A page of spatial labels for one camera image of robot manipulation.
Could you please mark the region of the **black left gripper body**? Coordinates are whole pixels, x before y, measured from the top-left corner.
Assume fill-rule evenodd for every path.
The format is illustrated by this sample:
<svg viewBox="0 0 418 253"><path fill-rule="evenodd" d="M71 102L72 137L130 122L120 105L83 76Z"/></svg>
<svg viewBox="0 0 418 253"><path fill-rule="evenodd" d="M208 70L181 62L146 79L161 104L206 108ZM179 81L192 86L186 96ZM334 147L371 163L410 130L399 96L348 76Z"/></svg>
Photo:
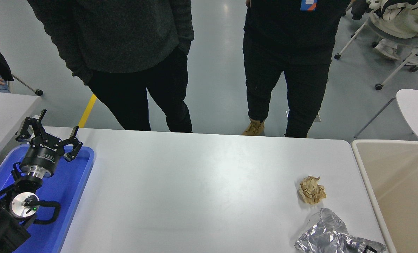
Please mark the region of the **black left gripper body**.
<svg viewBox="0 0 418 253"><path fill-rule="evenodd" d="M61 156L65 153L61 139L50 136L47 142L41 136L31 139L30 147L20 164L21 171L27 171L28 167L39 166L49 172L55 172Z"/></svg>

